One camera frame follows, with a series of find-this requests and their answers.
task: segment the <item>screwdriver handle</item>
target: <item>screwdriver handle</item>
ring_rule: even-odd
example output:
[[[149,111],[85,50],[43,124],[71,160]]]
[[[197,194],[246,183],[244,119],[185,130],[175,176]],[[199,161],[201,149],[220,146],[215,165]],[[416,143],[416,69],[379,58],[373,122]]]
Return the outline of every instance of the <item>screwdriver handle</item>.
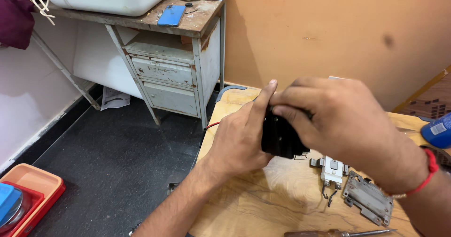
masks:
[[[338,229],[331,229],[328,232],[323,231],[303,231],[285,233],[284,237],[342,237],[342,232]]]

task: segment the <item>orange wall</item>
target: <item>orange wall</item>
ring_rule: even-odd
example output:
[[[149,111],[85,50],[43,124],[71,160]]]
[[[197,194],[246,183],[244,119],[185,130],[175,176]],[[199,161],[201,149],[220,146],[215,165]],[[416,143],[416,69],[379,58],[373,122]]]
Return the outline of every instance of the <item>orange wall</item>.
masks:
[[[450,0],[228,0],[226,26],[226,81],[360,79],[386,110],[451,64]]]

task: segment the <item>black floor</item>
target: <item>black floor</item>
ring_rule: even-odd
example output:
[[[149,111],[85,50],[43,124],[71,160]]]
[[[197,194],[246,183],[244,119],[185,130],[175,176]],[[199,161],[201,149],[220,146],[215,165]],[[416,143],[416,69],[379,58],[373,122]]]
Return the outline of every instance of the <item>black floor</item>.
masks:
[[[211,114],[214,92],[207,107]],[[66,191],[29,236],[128,236],[190,171],[200,119],[157,111],[143,100],[84,113],[33,165],[64,179]]]

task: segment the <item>smartphone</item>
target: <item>smartphone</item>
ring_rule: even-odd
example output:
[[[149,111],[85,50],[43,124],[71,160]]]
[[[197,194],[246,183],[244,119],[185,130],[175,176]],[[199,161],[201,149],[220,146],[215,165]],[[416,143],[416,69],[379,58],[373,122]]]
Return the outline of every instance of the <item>smartphone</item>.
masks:
[[[177,27],[180,25],[186,7],[184,5],[168,5],[156,23],[159,26]]]

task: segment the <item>screwdriver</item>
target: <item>screwdriver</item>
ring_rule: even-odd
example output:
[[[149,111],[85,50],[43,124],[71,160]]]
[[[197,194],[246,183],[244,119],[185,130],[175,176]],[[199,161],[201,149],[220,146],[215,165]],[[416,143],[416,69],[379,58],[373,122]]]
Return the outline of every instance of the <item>screwdriver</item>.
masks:
[[[290,232],[285,233],[284,237],[362,237],[362,236],[371,236],[381,233],[388,233],[392,231],[396,231],[397,229],[386,229],[386,230],[376,230],[362,233],[348,233],[341,232],[338,229],[329,230],[329,232],[322,231],[305,231],[305,232]]]

